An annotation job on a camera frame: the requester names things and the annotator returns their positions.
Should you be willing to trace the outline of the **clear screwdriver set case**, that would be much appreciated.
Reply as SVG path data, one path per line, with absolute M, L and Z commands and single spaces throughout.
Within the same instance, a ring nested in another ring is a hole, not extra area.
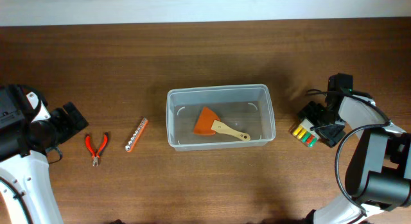
M 291 134 L 305 146 L 312 148 L 319 141 L 320 136 L 311 130 L 313 124 L 304 118 L 295 128 L 292 128 Z

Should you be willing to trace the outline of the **clear plastic container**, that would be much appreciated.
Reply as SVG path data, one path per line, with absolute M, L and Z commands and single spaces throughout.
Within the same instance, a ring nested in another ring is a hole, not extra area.
M 220 122 L 242 133 L 196 135 L 201 111 L 208 108 Z M 168 143 L 177 151 L 263 146 L 275 139 L 275 118 L 268 87 L 263 84 L 173 89 L 166 104 Z

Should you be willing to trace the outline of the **orange scraper wooden handle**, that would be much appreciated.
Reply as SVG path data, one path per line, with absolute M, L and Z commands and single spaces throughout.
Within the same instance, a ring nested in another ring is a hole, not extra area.
M 210 108 L 204 107 L 194 126 L 193 133 L 201 136 L 211 136 L 215 134 L 224 134 L 235 137 L 241 141 L 250 141 L 250 135 L 239 132 L 222 121 Z

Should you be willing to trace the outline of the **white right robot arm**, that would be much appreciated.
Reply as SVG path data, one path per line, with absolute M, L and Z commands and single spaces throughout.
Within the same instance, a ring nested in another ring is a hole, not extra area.
M 309 102 L 292 135 L 307 147 L 337 147 L 335 177 L 341 191 L 312 210 L 305 223 L 365 223 L 369 216 L 410 206 L 410 134 L 396 126 L 371 95 L 353 89 L 353 76 L 329 77 L 325 105 Z

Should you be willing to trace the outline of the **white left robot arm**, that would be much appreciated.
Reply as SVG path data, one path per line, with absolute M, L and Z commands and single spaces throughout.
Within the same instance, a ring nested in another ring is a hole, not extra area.
M 52 112 L 47 105 L 31 87 L 1 87 L 1 196 L 12 223 L 63 222 L 47 154 L 88 122 L 71 102 Z

